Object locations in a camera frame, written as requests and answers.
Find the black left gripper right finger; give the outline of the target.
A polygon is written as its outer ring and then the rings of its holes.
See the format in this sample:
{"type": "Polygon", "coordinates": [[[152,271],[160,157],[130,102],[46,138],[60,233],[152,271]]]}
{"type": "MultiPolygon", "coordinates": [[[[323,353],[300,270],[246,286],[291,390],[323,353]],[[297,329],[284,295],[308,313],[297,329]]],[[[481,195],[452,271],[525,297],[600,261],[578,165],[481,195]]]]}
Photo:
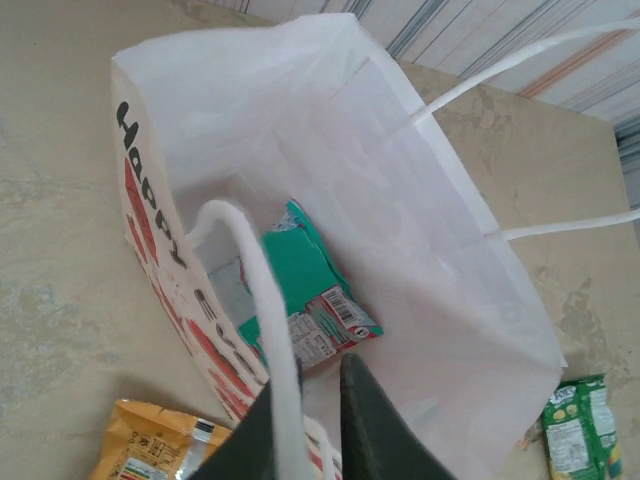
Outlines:
{"type": "Polygon", "coordinates": [[[345,479],[452,479],[411,432],[365,362],[340,365],[340,429],[345,479]]]}

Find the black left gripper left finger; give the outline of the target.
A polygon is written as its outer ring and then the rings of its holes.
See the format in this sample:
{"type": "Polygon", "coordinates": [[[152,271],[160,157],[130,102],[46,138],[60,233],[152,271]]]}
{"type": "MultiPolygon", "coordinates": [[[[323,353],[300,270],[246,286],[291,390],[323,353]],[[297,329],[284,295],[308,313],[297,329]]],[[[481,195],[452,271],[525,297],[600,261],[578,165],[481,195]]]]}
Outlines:
{"type": "Polygon", "coordinates": [[[196,470],[195,480],[274,480],[271,383],[225,442],[196,470]]]}

